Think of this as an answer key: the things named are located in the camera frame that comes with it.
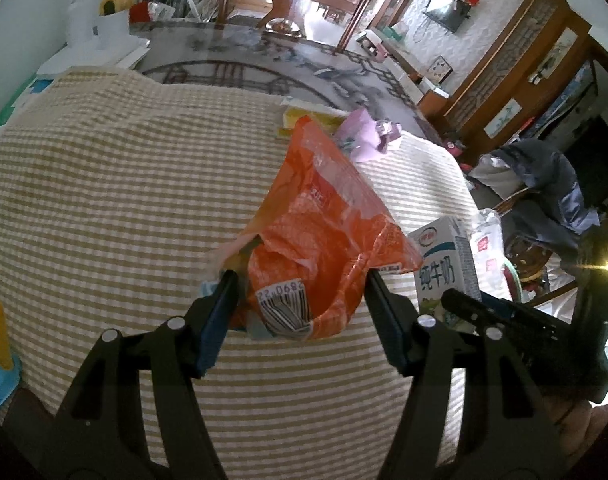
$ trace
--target television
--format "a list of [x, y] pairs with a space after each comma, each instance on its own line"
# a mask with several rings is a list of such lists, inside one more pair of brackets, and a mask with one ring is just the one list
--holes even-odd
[[450, 32], [456, 32], [470, 11], [464, 0], [430, 0], [423, 13]]

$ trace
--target framed picture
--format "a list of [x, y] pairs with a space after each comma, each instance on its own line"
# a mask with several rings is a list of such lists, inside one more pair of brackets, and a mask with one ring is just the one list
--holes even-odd
[[444, 79], [446, 79], [451, 72], [453, 72], [453, 69], [443, 56], [437, 56], [437, 59], [428, 67], [427, 76], [435, 85], [438, 85], [443, 83]]

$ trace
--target orange plastic bag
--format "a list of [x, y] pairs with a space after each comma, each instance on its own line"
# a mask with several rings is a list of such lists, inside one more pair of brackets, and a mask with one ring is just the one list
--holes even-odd
[[417, 270], [421, 254], [333, 141], [304, 117], [257, 214], [219, 260], [247, 278], [234, 324], [245, 326], [250, 310], [273, 335], [307, 339], [346, 327], [369, 269]]

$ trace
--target white milk carton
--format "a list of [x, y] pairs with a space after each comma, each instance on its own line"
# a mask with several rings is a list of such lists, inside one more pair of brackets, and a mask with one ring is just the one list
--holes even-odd
[[468, 331], [470, 325], [441, 306], [441, 295], [456, 288], [482, 299], [466, 231], [454, 216], [444, 216], [408, 235], [420, 245], [423, 264], [415, 271], [420, 314], [431, 314], [451, 328]]

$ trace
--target gray cloth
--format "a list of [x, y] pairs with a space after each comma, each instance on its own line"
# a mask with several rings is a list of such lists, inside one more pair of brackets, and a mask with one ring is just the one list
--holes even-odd
[[520, 235], [574, 263], [579, 236], [599, 216], [584, 206], [575, 170], [563, 153], [539, 139], [526, 139], [491, 153], [504, 160], [538, 194], [520, 200], [511, 211]]

